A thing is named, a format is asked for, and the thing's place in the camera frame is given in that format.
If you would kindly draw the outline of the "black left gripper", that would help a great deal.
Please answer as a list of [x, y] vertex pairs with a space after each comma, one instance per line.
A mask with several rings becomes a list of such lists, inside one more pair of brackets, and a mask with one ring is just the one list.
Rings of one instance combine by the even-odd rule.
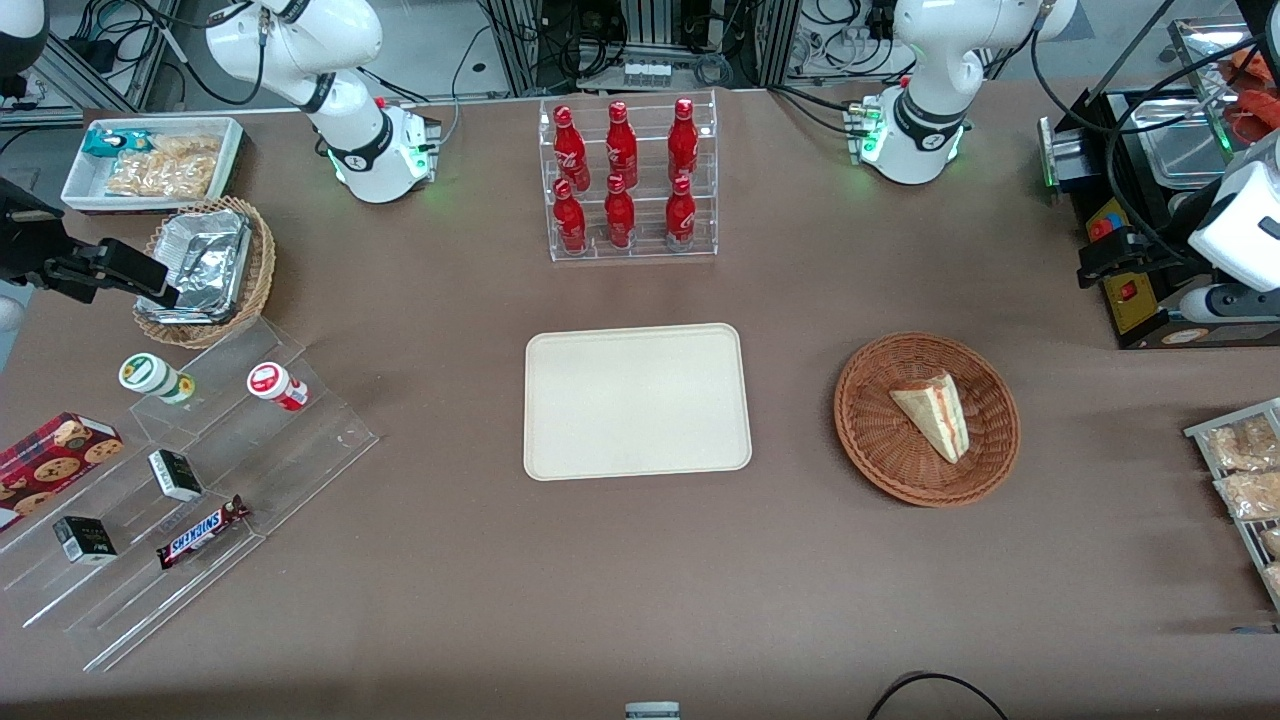
[[1080, 290], [1140, 265], [1139, 287], [1148, 293], [1175, 293], [1210, 270], [1185, 241], [1166, 242], [1134, 228], [1115, 228], [1098, 240], [1098, 250], [1079, 250], [1078, 260]]

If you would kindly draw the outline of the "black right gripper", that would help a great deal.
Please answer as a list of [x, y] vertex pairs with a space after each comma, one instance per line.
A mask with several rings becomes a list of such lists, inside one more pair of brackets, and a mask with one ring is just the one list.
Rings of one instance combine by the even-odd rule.
[[[88, 245], [67, 233], [61, 211], [42, 202], [20, 186], [1, 182], [1, 279], [14, 286], [50, 290], [68, 299], [93, 299], [97, 288], [79, 281], [61, 279], [54, 270], [82, 272], [79, 251]], [[180, 300], [177, 288], [166, 284], [168, 268], [115, 238], [99, 242], [99, 270], [124, 284], [115, 290], [133, 295], [163, 309], [174, 309]]]

